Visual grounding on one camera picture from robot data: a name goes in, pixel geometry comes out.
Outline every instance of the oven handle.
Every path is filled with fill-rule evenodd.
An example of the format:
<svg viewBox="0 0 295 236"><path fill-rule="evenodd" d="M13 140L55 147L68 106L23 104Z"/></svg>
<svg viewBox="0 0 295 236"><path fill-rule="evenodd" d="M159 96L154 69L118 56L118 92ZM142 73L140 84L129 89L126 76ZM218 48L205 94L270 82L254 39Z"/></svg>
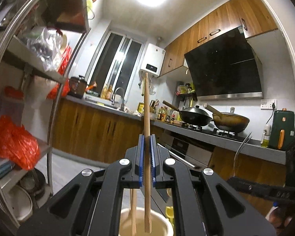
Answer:
<svg viewBox="0 0 295 236"><path fill-rule="evenodd" d="M179 157L177 154L174 154L174 153L171 152L170 150L168 150L168 151L169 151L169 154L170 154L171 156L173 156L175 159L179 160L180 162L182 162L183 164L185 164L185 165L188 166L189 168L191 168L191 169L193 169L193 170L196 170L196 169L199 169L199 168L200 168L199 166L195 166L195 165L191 164L190 162L184 160L183 158Z"/></svg>

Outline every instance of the shelf pole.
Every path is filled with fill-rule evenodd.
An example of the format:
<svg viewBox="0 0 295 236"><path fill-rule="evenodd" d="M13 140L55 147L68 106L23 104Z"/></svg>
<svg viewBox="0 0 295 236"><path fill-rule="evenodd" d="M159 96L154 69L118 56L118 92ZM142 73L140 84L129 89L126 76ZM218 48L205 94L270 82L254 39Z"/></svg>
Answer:
<svg viewBox="0 0 295 236"><path fill-rule="evenodd" d="M20 26L22 21L25 19L27 14L31 11L31 9L34 7L34 5L39 0L27 0L26 3L22 6L22 8L17 12L17 14L14 16L14 18L11 20L11 22L8 24L7 28L3 32L3 35L0 39L0 63L3 57L3 54L5 53L11 39L13 38L14 33L16 32L17 28ZM13 214L12 208L9 207L9 205L6 202L6 199L3 195L1 186L0 186L0 203L2 205L2 208L4 212L7 214L13 225L18 228L20 224L18 223L16 217Z"/></svg>
<svg viewBox="0 0 295 236"><path fill-rule="evenodd" d="M74 49L70 60L68 62L68 65L66 67L64 77L65 79L68 78L69 72L73 66L74 60L76 59L76 56L78 55L82 44L84 43L88 33L90 32L90 29L86 32L83 33L76 45L76 48ZM49 119L49 126L48 126L48 135L47 135L47 144L50 146L50 148L53 148L53 128L55 126L55 119L56 119L56 114L58 110L58 104L60 101L60 97L62 94L62 90L64 88L64 83L59 84L59 88L57 90L56 98L53 101L53 107L51 109L50 113L50 119ZM48 152L47 154L47 179L48 179L48 185L50 186L50 194L53 195L53 174L52 174L52 152Z"/></svg>

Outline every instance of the tile floor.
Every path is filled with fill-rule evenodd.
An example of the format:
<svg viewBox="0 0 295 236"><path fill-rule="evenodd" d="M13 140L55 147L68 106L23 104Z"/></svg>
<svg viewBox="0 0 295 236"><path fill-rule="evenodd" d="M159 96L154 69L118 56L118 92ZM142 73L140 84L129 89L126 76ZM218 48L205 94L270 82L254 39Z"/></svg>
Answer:
<svg viewBox="0 0 295 236"><path fill-rule="evenodd" d="M42 173L44 173L47 181L47 163L46 155L35 166ZM53 191L56 194L62 187L69 183L78 173L84 169L92 169L98 171L103 168L93 167L80 162L75 162L53 154L52 158L52 172L53 172ZM130 190L124 189L122 209L130 206ZM137 206L144 207L144 196L142 192L137 190Z"/></svg>

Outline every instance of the faucet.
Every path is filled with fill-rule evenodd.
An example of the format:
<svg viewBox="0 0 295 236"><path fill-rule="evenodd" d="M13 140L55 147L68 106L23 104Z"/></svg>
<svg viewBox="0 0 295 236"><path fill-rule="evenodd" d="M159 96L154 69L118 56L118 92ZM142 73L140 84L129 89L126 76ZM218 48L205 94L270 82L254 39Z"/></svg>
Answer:
<svg viewBox="0 0 295 236"><path fill-rule="evenodd" d="M115 89L115 91L113 92L113 99L112 99L111 104L112 104L112 105L115 105L116 92L117 92L117 90L119 90L119 89L121 89L122 92L123 92L123 95L122 95L122 103L121 103L120 110L124 112L124 89L123 89L123 88L118 87L117 89Z"/></svg>

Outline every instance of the power cord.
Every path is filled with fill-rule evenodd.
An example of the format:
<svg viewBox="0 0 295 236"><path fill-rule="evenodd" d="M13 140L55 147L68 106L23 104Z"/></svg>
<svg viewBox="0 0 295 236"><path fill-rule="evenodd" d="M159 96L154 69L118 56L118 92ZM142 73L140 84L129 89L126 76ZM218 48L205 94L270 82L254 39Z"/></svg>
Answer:
<svg viewBox="0 0 295 236"><path fill-rule="evenodd" d="M272 118L272 116L273 116L273 114L274 114L274 109L275 109L275 104L274 103L272 103L272 115L271 115L271 117L268 119L268 121L266 122L266 124L268 124L268 122L269 122L269 120L271 120L271 118Z"/></svg>

